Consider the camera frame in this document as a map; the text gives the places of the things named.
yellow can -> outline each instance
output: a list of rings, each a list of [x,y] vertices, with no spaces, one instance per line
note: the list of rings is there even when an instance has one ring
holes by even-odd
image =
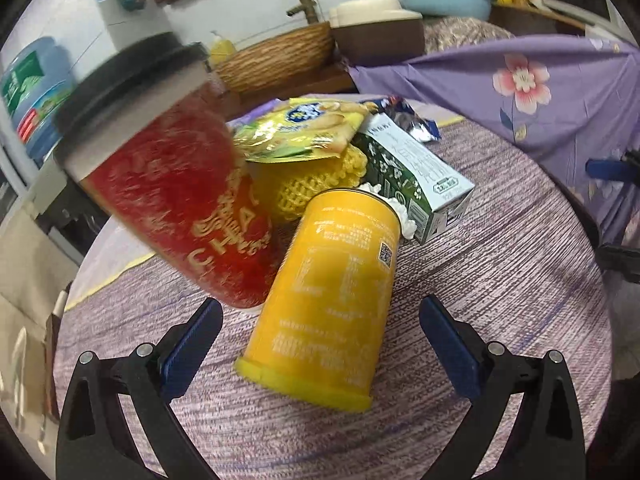
[[[369,408],[399,239],[398,216],[375,195],[311,199],[238,374],[314,404]]]

red beverage cup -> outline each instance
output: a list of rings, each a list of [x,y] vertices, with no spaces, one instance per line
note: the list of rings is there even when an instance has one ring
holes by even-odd
[[[244,158],[207,103],[205,58],[171,33],[123,50],[60,107],[54,156],[180,272],[248,309],[264,303],[278,256]]]

white tissue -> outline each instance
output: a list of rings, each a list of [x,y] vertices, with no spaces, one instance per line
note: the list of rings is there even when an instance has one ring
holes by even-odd
[[[382,187],[380,186],[380,184],[372,186],[368,182],[365,182],[358,189],[380,196],[380,189],[382,189]],[[386,198],[384,196],[380,196],[380,198],[388,203],[398,215],[398,218],[400,219],[400,227],[402,229],[402,236],[407,240],[411,240],[414,237],[417,226],[415,224],[415,221],[409,220],[409,215],[406,211],[406,207],[399,203],[395,198]]]

carton box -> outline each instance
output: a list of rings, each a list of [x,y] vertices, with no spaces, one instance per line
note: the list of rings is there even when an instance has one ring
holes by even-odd
[[[351,141],[367,155],[365,182],[382,186],[381,194],[405,205],[417,225],[414,239],[423,244],[460,222],[474,184],[386,114],[372,115]]]

faucet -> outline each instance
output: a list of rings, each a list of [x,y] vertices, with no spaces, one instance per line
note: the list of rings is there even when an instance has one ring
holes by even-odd
[[[317,3],[313,0],[300,0],[298,6],[293,7],[287,11],[287,16],[291,17],[299,12],[304,12],[306,22],[311,25],[312,23],[318,23],[318,14],[316,13]]]

